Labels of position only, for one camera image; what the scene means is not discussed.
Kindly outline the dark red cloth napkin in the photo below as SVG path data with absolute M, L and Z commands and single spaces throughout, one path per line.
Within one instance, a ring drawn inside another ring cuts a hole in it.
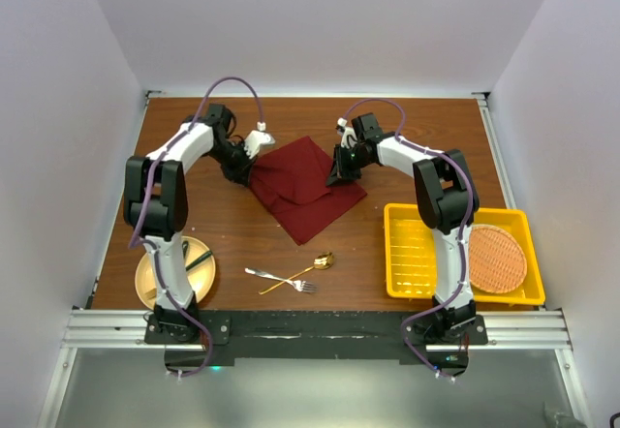
M 332 160 L 310 137 L 261 156 L 249 188 L 298 245 L 307 243 L 367 196 L 357 183 L 328 187 Z

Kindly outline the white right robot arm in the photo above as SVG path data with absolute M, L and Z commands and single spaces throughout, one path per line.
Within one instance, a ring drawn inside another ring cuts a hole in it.
M 339 118 L 336 132 L 341 141 L 334 147 L 328 187 L 359 180 L 361 170 L 373 164 L 413 178 L 418 214 L 432 231 L 437 268 L 433 307 L 415 318 L 428 319 L 438 341 L 454 343 L 476 318 L 469 240 L 480 200 L 464 155 L 423 147 L 399 131 L 386 133 L 372 113 L 352 121 Z

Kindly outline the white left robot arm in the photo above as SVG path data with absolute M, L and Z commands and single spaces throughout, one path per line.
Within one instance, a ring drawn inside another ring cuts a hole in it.
M 123 218 L 134 229 L 130 245 L 144 247 L 155 279 L 154 326 L 179 343 L 197 340 L 206 328 L 186 270 L 183 230 L 189 205 L 185 175 L 202 157 L 215 160 L 231 182 L 248 186 L 256 156 L 233 140 L 236 117 L 224 105 L 185 120 L 163 146 L 125 167 Z

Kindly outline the gold spoon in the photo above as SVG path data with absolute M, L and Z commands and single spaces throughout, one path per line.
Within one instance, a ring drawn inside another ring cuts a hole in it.
M 331 268 L 333 265 L 335 264 L 335 255 L 332 252 L 326 252 L 326 253 L 322 253 L 320 255 L 318 255 L 317 257 L 315 257 L 313 264 L 301 271 L 299 271 L 298 273 L 290 276 L 289 278 L 287 278 L 286 280 L 281 279 L 278 280 L 277 283 L 272 286 L 269 287 L 265 290 L 261 290 L 259 292 L 259 295 L 265 295 L 279 287 L 281 287 L 284 284 L 288 284 L 289 282 L 294 282 L 297 280 L 298 277 L 300 277 L 301 275 L 308 273 L 312 270 L 326 270 Z

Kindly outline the yellow plastic tray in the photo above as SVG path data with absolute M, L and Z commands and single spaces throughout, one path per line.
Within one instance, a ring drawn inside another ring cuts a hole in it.
M 527 264 L 526 276 L 515 290 L 491 293 L 472 288 L 478 303 L 541 306 L 546 294 L 526 214 L 516 209 L 481 208 L 477 226 L 495 226 L 519 244 Z M 393 298 L 430 299 L 436 289 L 437 268 L 431 229 L 414 204 L 389 203 L 384 208 L 387 294 Z

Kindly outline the silver fork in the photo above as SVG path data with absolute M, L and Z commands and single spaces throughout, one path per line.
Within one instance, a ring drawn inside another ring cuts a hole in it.
M 310 272 L 311 270 L 313 270 L 313 267 L 309 267 L 306 268 L 304 270 L 302 270 L 299 273 L 294 274 L 293 276 L 289 277 L 289 278 L 281 278 L 278 276 L 275 276 L 271 273 L 268 273 L 266 271 L 260 270 L 260 269 L 254 269 L 254 268 L 245 268 L 244 272 L 259 278 L 263 278 L 263 279 L 268 279 L 268 280 L 272 280 L 272 281 L 276 281 L 277 284 L 275 286 L 269 287 L 266 290 L 262 290 L 259 292 L 259 295 L 265 295 L 277 288 L 279 288 L 280 286 L 286 284 L 291 286 L 294 290 L 298 291 L 298 292 L 304 292 L 304 293 L 315 293 L 318 290 L 318 287 L 306 280 L 299 280 L 299 277 L 307 272 Z

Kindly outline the cream round plate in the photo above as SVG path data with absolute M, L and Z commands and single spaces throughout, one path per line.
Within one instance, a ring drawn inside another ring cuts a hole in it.
M 189 250 L 186 258 L 184 258 L 186 265 L 209 250 L 202 241 L 195 237 L 183 236 L 183 240 L 189 241 Z M 215 275 L 216 261 L 213 256 L 198 267 L 187 271 L 189 283 L 198 302 L 201 302 L 206 297 L 214 283 Z M 136 268 L 135 289 L 142 304 L 148 309 L 153 309 L 157 296 L 156 277 L 152 271 L 147 254 L 142 256 Z

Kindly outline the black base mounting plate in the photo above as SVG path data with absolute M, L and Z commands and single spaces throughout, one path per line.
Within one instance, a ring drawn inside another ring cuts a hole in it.
M 432 317 L 410 321 L 401 312 L 203 310 L 200 319 L 210 333 L 204 339 L 171 333 L 150 317 L 144 341 L 164 346 L 171 370 L 202 363 L 233 366 L 240 359 L 396 360 L 403 365 L 428 360 L 453 375 L 466 370 L 472 347 L 489 342 L 482 316 L 455 329 L 440 329 Z

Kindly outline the orange woven round mat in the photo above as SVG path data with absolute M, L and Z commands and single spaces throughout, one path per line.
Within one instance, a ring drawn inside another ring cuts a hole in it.
M 469 240 L 469 276 L 484 292 L 502 294 L 516 290 L 527 275 L 527 260 L 516 239 L 504 229 L 475 225 Z

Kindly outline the aluminium right side rail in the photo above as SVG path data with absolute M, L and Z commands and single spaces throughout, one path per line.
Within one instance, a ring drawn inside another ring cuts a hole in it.
M 509 176 L 508 176 L 508 173 L 505 167 L 505 162 L 504 162 L 503 155 L 502 155 L 502 152 L 499 146 L 499 141 L 496 136 L 493 119 L 492 119 L 490 108 L 488 105 L 488 96 L 489 96 L 489 93 L 473 93 L 472 94 L 472 97 L 478 103 L 481 120 L 483 123 L 483 127 L 485 129 L 487 140 L 489 142 L 490 151 L 491 151 L 493 162 L 494 162 L 496 172 L 499 178 L 504 202 L 507 208 L 516 209 L 517 206 L 515 203 L 511 182 L 509 180 Z

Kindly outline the aluminium rail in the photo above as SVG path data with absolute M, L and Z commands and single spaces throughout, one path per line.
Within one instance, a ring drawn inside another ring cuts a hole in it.
M 490 151 L 491 151 L 493 162 L 494 162 L 496 172 L 499 178 L 504 202 L 507 208 L 516 209 L 517 206 L 515 203 L 511 182 L 509 180 L 509 176 L 508 176 L 508 173 L 505 167 L 505 162 L 504 162 L 503 155 L 502 155 L 502 152 L 499 146 L 499 141 L 496 136 L 493 119 L 492 119 L 490 108 L 488 105 L 488 96 L 489 96 L 489 93 L 473 93 L 472 94 L 472 97 L 478 103 L 481 120 L 483 123 L 483 127 L 485 129 L 487 140 L 489 142 Z
M 501 350 L 570 350 L 560 311 L 483 311 L 488 345 Z M 61 339 L 63 348 L 137 349 L 146 322 L 138 310 L 75 310 Z

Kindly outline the aluminium front rail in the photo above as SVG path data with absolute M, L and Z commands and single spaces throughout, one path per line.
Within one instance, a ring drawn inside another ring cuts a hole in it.
M 483 311 L 488 345 L 501 350 L 570 350 L 560 311 Z M 63 348 L 137 349 L 146 322 L 138 310 L 75 310 L 61 339 Z

